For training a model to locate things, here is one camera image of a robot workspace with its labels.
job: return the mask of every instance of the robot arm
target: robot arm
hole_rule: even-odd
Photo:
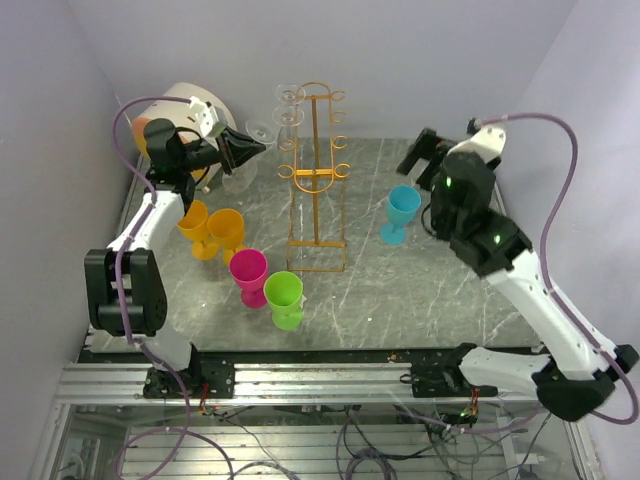
[[[193,391],[203,383],[198,352],[166,322],[167,297],[156,256],[193,201],[193,171],[221,163],[225,173],[232,174],[266,147],[226,127],[224,119],[209,105],[197,99],[191,103],[200,108],[196,118],[202,136],[184,144],[179,136],[181,129],[169,120],[155,119],[147,124],[144,137],[151,166],[146,177],[155,192],[144,194],[142,205],[125,230],[106,249],[89,251],[84,264],[92,326],[112,336],[123,336],[115,263],[117,253],[128,243],[121,253],[121,269],[128,279],[123,283],[132,334],[144,339],[151,354],[178,372],[187,389]],[[179,391],[164,367],[157,368],[154,374],[161,389],[167,393]]]
[[[536,395],[558,417],[575,421],[592,412],[615,389],[617,374],[551,298],[531,241],[508,217],[489,208],[506,135],[496,125],[472,131],[454,143],[423,130],[398,172],[407,174],[418,158],[430,160],[418,185],[431,191],[431,227],[456,256],[500,291],[544,343],[545,353],[516,355],[475,345],[457,368],[471,385],[492,385]],[[563,292],[554,291],[595,336],[601,350],[626,373],[638,360],[629,345],[617,346],[600,333]]]

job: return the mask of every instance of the purple cable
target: purple cable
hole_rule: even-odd
[[[156,469],[145,475],[144,477],[140,478],[139,480],[149,480],[150,478],[155,477],[160,470],[162,470],[171,460],[173,460],[173,457],[175,456],[175,454],[178,452],[178,449],[180,449],[180,447],[182,446],[182,442],[184,441],[185,437],[187,435],[193,435],[195,436],[195,434],[189,432],[189,423],[191,421],[191,403],[189,402],[189,394],[187,393],[187,387],[185,386],[184,382],[182,381],[182,379],[180,378],[180,375],[178,375],[178,372],[176,372],[173,368],[171,368],[171,365],[169,365],[168,363],[165,363],[163,360],[161,360],[160,358],[156,357],[153,353],[151,353],[149,351],[149,349],[140,342],[140,350],[142,351],[142,353],[145,354],[145,356],[151,360],[154,364],[156,365],[161,365],[162,367],[166,368],[167,371],[173,376],[173,378],[176,379],[176,382],[178,382],[178,385],[180,386],[180,390],[182,391],[182,396],[184,397],[184,404],[185,404],[185,408],[187,411],[187,415],[184,418],[184,427],[182,427],[181,429],[178,428],[172,428],[170,430],[175,431],[175,432],[179,432],[180,436],[178,437],[178,441],[176,442],[176,444],[173,446],[173,448],[171,449],[171,451],[169,452],[169,454],[167,455],[167,458],[165,458],[160,465],[158,465],[156,467]],[[124,446],[118,450],[118,453],[116,455],[116,458],[113,462],[113,466],[115,468],[116,471],[116,477],[119,478],[120,480],[125,480],[121,475],[120,472],[118,471],[118,466],[120,465],[120,459],[122,458],[122,456],[124,455],[124,453],[127,451],[127,449],[134,444],[137,440],[141,439],[142,437],[146,437],[147,435],[154,435],[155,433],[159,432],[159,431],[166,431],[165,427],[160,427],[160,428],[154,428],[152,430],[147,430],[146,432],[142,432],[139,435],[136,435],[135,437],[133,437],[131,440],[129,440],[127,443],[124,444]]]
[[[129,107],[131,107],[132,105],[136,105],[138,103],[155,102],[157,100],[165,100],[165,101],[179,102],[179,103],[190,103],[190,100],[186,98],[181,98],[181,97],[159,96],[159,97],[136,98],[135,100],[131,100],[130,102],[120,107],[120,110],[118,110],[115,117],[113,118],[113,124],[111,126],[111,140],[113,142],[113,147],[115,148],[116,153],[120,157],[120,160],[122,160],[125,166],[136,177],[138,177],[151,192],[151,204],[148,205],[147,208],[145,208],[144,212],[142,212],[142,215],[140,215],[140,218],[133,225],[133,227],[131,228],[131,232],[129,232],[129,236],[125,238],[122,246],[120,247],[120,249],[118,250],[118,253],[116,254],[116,267],[115,267],[116,289],[118,290],[118,302],[120,303],[120,311],[122,312],[122,324],[124,326],[124,335],[125,337],[127,337],[127,343],[129,345],[133,345],[133,333],[131,332],[131,320],[129,319],[129,311],[127,309],[127,297],[124,291],[124,284],[122,282],[122,257],[124,256],[124,252],[126,252],[129,246],[131,245],[131,242],[133,241],[133,237],[135,237],[136,233],[140,231],[140,228],[144,224],[145,220],[151,214],[151,211],[156,205],[156,200],[158,198],[158,195],[156,194],[156,189],[153,188],[153,185],[151,184],[151,182],[147,180],[147,178],[141,172],[139,172],[134,165],[129,163],[126,155],[120,149],[120,146],[118,145],[117,127],[118,127],[118,120]]]
[[[196,436],[196,434],[191,433],[188,430],[189,429],[189,422],[190,422],[190,419],[191,419],[189,394],[187,393],[187,388],[186,388],[184,382],[182,381],[182,379],[180,378],[180,375],[178,375],[178,373],[170,365],[165,363],[162,359],[160,359],[160,358],[156,357],[155,355],[153,355],[149,351],[149,349],[147,349],[144,346],[142,341],[139,341],[139,342],[135,342],[134,341],[133,332],[131,330],[131,320],[129,319],[129,311],[127,309],[127,298],[126,298],[126,293],[124,291],[124,283],[123,283],[123,280],[122,280],[122,257],[124,256],[124,252],[127,251],[127,249],[129,248],[129,246],[131,245],[131,243],[133,241],[133,238],[140,231],[140,228],[142,227],[142,225],[144,224],[146,219],[151,214],[151,211],[155,207],[156,200],[157,200],[157,194],[156,194],[156,189],[153,188],[153,185],[151,184],[151,182],[149,180],[147,180],[147,178],[140,171],[138,171],[138,169],[135,166],[133,166],[131,163],[129,163],[129,161],[127,160],[127,157],[125,156],[125,154],[120,149],[120,146],[118,145],[118,135],[117,135],[118,120],[124,114],[124,112],[129,107],[131,107],[132,105],[135,105],[137,103],[149,102],[149,101],[157,101],[157,100],[165,100],[165,101],[180,102],[180,103],[190,103],[190,101],[187,100],[186,98],[180,98],[180,97],[159,96],[159,97],[141,97],[141,98],[136,98],[135,100],[131,100],[130,102],[128,102],[125,105],[123,105],[122,107],[120,107],[120,109],[116,113],[115,117],[113,118],[113,124],[111,126],[111,139],[113,141],[113,146],[114,146],[114,148],[116,150],[116,153],[120,157],[120,160],[122,160],[122,162],[125,164],[125,166],[136,177],[138,177],[145,184],[145,186],[149,189],[149,191],[151,192],[151,204],[149,204],[145,208],[145,210],[142,212],[142,215],[140,215],[140,218],[136,221],[136,223],[133,225],[133,227],[131,227],[131,231],[129,232],[129,235],[125,238],[124,242],[122,243],[122,246],[120,247],[120,249],[118,250],[118,252],[116,254],[115,280],[116,280],[116,289],[118,291],[118,302],[120,303],[120,312],[122,314],[122,325],[124,327],[124,334],[125,334],[125,337],[127,338],[127,343],[129,345],[138,344],[140,346],[140,350],[142,351],[142,353],[144,353],[144,355],[152,363],[157,364],[157,365],[161,365],[162,367],[166,368],[167,371],[175,378],[175,380],[178,382],[178,385],[180,386],[180,390],[182,391],[182,395],[184,397],[185,407],[186,407],[186,417],[185,417],[185,421],[184,421],[184,427],[182,428],[182,430],[172,429],[172,430],[177,430],[177,431],[180,432],[180,437],[178,438],[178,441],[176,442],[175,446],[171,449],[171,451],[169,452],[169,455],[167,455],[167,458],[165,458],[153,472],[149,473],[148,475],[145,475],[140,480],[149,480],[150,478],[153,478],[157,473],[160,472],[160,470],[162,470],[173,459],[174,455],[176,454],[176,452],[178,451],[178,449],[182,445],[182,442],[183,442],[183,440],[185,439],[185,437],[187,435]],[[116,456],[116,460],[114,462],[114,467],[115,467],[117,478],[120,478],[120,479],[124,480],[122,478],[122,476],[120,476],[120,473],[118,472],[118,465],[120,464],[120,458],[122,457],[124,452],[126,452],[127,448],[129,448],[129,446],[133,442],[135,442],[136,440],[138,440],[138,439],[140,439],[142,437],[145,437],[147,435],[152,435],[152,434],[156,433],[156,431],[157,431],[157,429],[149,430],[147,432],[143,432],[140,435],[137,435],[136,437],[134,437],[129,442],[127,442],[120,449],[120,451],[118,452],[118,454]]]
[[[549,294],[553,301],[560,307],[560,309],[564,312],[564,314],[571,320],[571,322],[576,326],[578,330],[585,336],[585,338],[595,347],[600,355],[604,357],[604,359],[611,365],[613,371],[616,372],[622,383],[626,387],[629,392],[629,396],[631,397],[631,415],[628,418],[614,418],[608,415],[605,415],[600,412],[592,412],[592,415],[598,417],[602,420],[606,420],[610,423],[615,423],[616,425],[631,425],[638,419],[638,414],[640,412],[640,406],[638,405],[638,395],[629,380],[629,377],[624,373],[620,365],[615,361],[615,359],[606,352],[600,342],[591,334],[589,329],[585,327],[582,322],[578,319],[578,317],[573,313],[571,308],[562,300],[562,298],[555,292],[553,282],[551,281],[551,276],[549,274],[549,265],[547,262],[547,239],[549,236],[549,230],[551,229],[551,224],[560,210],[560,206],[564,201],[564,197],[569,190],[569,186],[571,185],[571,181],[573,180],[573,175],[575,174],[576,167],[578,165],[578,139],[576,137],[575,132],[569,126],[567,122],[556,117],[555,115],[550,115],[547,113],[516,113],[513,115],[504,115],[502,117],[490,118],[488,120],[483,120],[480,122],[480,125],[489,125],[493,123],[501,123],[507,122],[510,120],[523,120],[523,119],[536,119],[536,120],[546,120],[548,122],[555,123],[560,126],[569,136],[569,140],[571,141],[571,162],[569,164],[569,171],[567,173],[567,178],[560,189],[560,193],[558,194],[558,198],[556,202],[553,204],[553,208],[551,209],[551,213],[547,217],[547,220],[542,229],[542,235],[540,236],[540,266],[542,269],[542,278],[544,280],[544,284],[549,291]]]

